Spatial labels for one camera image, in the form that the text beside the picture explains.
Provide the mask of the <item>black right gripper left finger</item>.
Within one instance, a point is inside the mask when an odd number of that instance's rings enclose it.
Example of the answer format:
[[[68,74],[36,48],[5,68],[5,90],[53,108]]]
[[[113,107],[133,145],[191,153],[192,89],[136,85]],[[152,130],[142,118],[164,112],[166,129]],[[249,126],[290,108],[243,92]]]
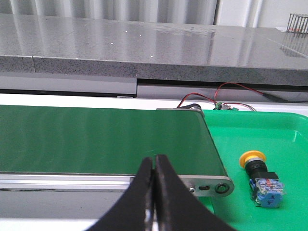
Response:
[[[151,231],[154,219],[152,159],[142,160],[129,187],[89,231]]]

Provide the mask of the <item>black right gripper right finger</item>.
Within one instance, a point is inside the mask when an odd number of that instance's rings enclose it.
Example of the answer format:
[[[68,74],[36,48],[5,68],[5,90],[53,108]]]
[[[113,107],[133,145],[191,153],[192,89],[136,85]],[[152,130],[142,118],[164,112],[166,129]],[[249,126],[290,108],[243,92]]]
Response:
[[[168,157],[155,157],[155,203],[160,231],[233,231],[186,188]]]

